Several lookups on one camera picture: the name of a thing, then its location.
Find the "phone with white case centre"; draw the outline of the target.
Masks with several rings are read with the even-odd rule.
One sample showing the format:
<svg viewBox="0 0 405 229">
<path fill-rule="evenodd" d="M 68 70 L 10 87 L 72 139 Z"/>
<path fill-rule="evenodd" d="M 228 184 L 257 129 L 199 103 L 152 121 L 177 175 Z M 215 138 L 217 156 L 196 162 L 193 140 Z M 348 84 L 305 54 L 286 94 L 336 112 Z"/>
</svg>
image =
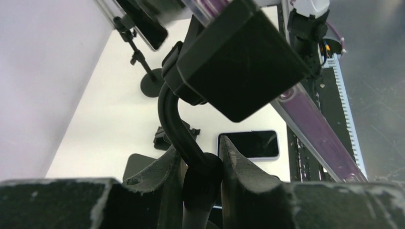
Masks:
<svg viewBox="0 0 405 229">
<path fill-rule="evenodd" d="M 219 151 L 222 136 L 228 137 L 238 151 L 247 158 L 258 160 L 279 158 L 278 137 L 274 130 L 221 133 L 218 135 L 217 151 Z"/>
</svg>

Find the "black folding phone stand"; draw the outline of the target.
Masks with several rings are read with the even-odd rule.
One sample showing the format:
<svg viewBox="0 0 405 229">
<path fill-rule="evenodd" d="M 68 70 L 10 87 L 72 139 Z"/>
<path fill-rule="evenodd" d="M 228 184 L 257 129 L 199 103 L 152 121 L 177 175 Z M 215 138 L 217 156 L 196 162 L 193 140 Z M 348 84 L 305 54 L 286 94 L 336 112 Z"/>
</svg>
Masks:
<svg viewBox="0 0 405 229">
<path fill-rule="evenodd" d="M 200 134 L 200 129 L 191 128 L 191 126 L 183 121 L 185 127 L 188 128 L 189 133 L 192 135 L 193 139 L 195 140 L 197 136 Z M 171 141 L 167 137 L 166 133 L 163 130 L 163 127 L 159 126 L 153 140 L 154 148 L 157 150 L 167 151 L 169 147 L 172 145 Z"/>
</svg>

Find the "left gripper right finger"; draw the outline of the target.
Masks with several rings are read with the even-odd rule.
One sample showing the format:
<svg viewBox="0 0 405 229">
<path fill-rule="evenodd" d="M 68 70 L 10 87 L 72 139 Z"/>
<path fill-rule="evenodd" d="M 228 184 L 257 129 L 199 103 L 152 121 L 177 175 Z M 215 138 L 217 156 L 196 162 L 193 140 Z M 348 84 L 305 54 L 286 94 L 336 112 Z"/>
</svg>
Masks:
<svg viewBox="0 0 405 229">
<path fill-rule="evenodd" d="M 286 183 L 266 173 L 222 136 L 226 229 L 402 229 L 405 191 L 388 183 Z"/>
</svg>

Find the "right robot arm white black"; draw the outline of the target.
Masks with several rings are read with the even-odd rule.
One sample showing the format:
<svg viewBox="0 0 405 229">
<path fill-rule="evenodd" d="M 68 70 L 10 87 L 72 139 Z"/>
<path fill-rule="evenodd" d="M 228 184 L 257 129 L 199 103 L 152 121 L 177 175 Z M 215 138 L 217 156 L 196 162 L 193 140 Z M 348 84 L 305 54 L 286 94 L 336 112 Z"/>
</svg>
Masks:
<svg viewBox="0 0 405 229">
<path fill-rule="evenodd" d="M 329 0 L 292 0 L 288 32 L 294 35 L 293 48 L 311 70 L 309 78 L 318 79 L 327 61 L 324 36 L 329 15 Z"/>
</svg>

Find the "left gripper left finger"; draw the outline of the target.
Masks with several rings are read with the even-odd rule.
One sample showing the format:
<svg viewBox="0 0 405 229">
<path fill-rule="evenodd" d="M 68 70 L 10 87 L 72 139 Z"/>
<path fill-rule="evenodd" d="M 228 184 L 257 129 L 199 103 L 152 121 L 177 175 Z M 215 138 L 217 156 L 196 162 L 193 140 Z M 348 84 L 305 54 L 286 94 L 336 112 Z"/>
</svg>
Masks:
<svg viewBox="0 0 405 229">
<path fill-rule="evenodd" d="M 3 229 L 179 229 L 180 154 L 163 156 L 123 183 L 113 178 L 27 179 L 0 184 Z"/>
</svg>

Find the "phone stand brown round base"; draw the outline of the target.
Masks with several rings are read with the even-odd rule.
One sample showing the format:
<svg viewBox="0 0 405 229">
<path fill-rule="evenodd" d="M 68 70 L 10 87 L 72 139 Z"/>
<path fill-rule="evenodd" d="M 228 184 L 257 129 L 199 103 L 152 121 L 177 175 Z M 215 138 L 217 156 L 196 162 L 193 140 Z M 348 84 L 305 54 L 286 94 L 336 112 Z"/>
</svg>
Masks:
<svg viewBox="0 0 405 229">
<path fill-rule="evenodd" d="M 155 160 L 155 158 L 141 154 L 130 155 L 127 160 L 122 180 L 125 181 L 128 178 L 136 175 L 138 172 L 152 164 Z"/>
</svg>

